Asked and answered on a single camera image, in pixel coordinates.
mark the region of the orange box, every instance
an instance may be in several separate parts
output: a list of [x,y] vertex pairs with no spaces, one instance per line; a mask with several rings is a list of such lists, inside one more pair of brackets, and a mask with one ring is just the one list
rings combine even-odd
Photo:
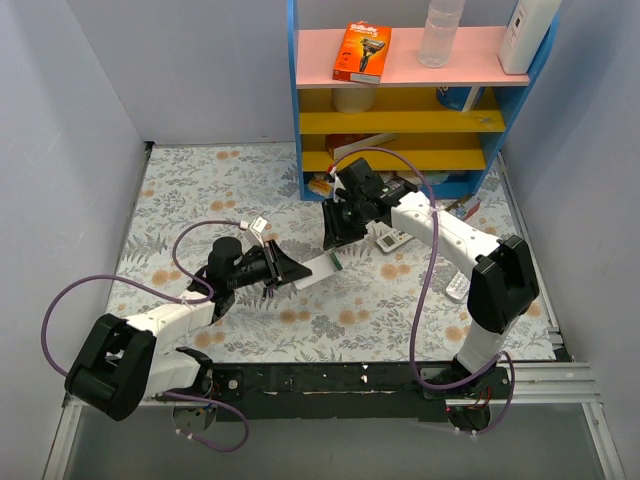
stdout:
[[390,43],[391,27],[350,23],[333,67],[333,79],[379,84]]

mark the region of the white bottle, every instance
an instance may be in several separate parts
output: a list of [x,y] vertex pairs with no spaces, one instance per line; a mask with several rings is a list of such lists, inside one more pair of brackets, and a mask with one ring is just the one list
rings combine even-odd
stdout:
[[520,0],[513,12],[498,58],[504,73],[527,73],[562,0]]
[[425,67],[444,67],[451,57],[465,0],[431,0],[418,61]]

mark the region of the cable connector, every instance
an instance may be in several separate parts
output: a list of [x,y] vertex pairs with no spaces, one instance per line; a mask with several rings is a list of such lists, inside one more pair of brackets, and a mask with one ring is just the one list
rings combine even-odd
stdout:
[[267,223],[268,222],[262,217],[256,218],[245,230],[244,238],[246,238],[251,245],[255,245],[256,247],[264,247],[264,242],[262,241],[262,232],[267,226]]

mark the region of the blue can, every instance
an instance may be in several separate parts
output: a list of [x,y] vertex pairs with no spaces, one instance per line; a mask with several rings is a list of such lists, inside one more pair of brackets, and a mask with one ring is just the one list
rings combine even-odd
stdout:
[[449,110],[468,112],[475,108],[485,87],[438,87],[436,97]]

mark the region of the white remote control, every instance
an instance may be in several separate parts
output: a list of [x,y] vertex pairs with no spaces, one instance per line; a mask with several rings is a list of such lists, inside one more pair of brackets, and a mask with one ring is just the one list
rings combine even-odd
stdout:
[[465,277],[462,272],[458,272],[456,276],[453,277],[453,280],[449,282],[449,285],[447,285],[445,293],[453,302],[463,303],[464,299],[467,298],[470,286],[471,282],[469,279]]
[[376,240],[376,243],[384,253],[391,253],[412,239],[408,233],[393,228]]

